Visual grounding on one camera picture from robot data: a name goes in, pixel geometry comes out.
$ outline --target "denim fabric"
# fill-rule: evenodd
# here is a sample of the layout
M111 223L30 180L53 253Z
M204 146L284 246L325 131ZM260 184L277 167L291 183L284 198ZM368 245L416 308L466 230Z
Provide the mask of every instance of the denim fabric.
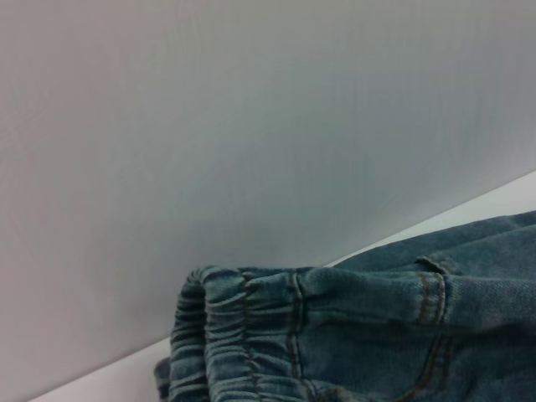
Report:
M536 400L536 213L333 268L193 272L161 399Z

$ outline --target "white backdrop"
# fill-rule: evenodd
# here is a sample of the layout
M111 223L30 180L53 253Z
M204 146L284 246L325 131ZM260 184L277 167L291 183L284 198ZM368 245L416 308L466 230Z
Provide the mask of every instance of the white backdrop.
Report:
M2 0L0 401L536 168L532 0Z

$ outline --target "jeans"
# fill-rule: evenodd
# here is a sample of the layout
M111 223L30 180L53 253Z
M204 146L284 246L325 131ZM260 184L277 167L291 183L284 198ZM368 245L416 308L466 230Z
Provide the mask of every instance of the jeans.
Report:
M161 400L536 400L535 261L532 212L333 268L194 271Z

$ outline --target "seam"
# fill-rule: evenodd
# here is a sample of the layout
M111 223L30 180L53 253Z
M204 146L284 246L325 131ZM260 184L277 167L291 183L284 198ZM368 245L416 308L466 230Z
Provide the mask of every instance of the seam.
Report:
M299 360L297 333L302 324L303 316L303 297L300 292L300 288L297 284L297 272L291 270L288 276L289 286L292 289L292 325L291 330L286 337L286 346L289 349L291 355L291 368L292 376L295 379L299 379L307 392L307 398L309 402L313 402L312 390L308 386L307 381L302 377L302 367Z
M439 262L438 260L431 260L429 257L421 256L417 258L415 262L420 262L424 265L427 265L431 268L434 268L439 271L442 275L450 275L451 270L445 266L443 262Z
M418 275L419 275L420 281L422 282L423 299L420 305L420 314L419 314L419 318L417 318L417 322L420 324L423 324L424 319L425 319L426 306L428 305L428 284L426 283L426 278L422 274L422 272L418 272Z
M444 356L444 367L443 367L443 376L441 378L440 389L446 389L446 383L449 379L449 374L451 371L451 360L452 353L454 351L454 340L453 338L448 338L445 346L445 356Z
M312 381L310 381L308 379L306 381L311 386L312 392L315 395L315 398L313 398L313 399L316 400L316 401L322 402L323 396L318 392L317 386Z
M248 366L250 367L251 382L253 383L253 388L259 397L259 401L263 402L262 394L260 393L259 383L257 379L257 372L255 370L255 365L253 364L253 357L251 355L250 347L247 342L247 325L249 321L249 309L248 309L248 289L247 289L247 279L245 278L244 272L240 272L242 276L242 288L244 290L243 298L243 308L244 308L244 328L242 331L242 341L244 342L245 356L247 358Z
M441 335L435 339L434 345L432 346L432 349L430 351L430 358L428 359L426 363L425 372L423 373L419 382L415 385L415 387L407 391L405 394L403 394L399 398L395 399L394 402L405 402L409 398L411 398L413 395L415 395L418 391L422 390L426 385L428 385L428 383L430 382L432 378L432 373L434 371L434 367L437 361L437 354L441 348L442 342L443 342L443 337Z
M309 402L318 402L318 389L315 387L315 384L308 379L302 379L302 382L306 385L307 398L309 399Z
M443 315L445 311L445 281L443 279L443 276L440 274L434 274L434 276L437 278L437 291L439 297L439 302L437 303L437 310L435 312L435 323L439 325L443 320Z

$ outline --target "white table surface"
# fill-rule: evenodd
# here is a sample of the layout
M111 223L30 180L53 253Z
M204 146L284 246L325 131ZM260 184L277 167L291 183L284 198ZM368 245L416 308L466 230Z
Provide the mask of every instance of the white table surface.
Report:
M346 255L329 266L379 245L475 220L520 214L533 209L536 209L536 172ZM164 339L30 402L157 402L152 370L158 360L168 355L169 339Z

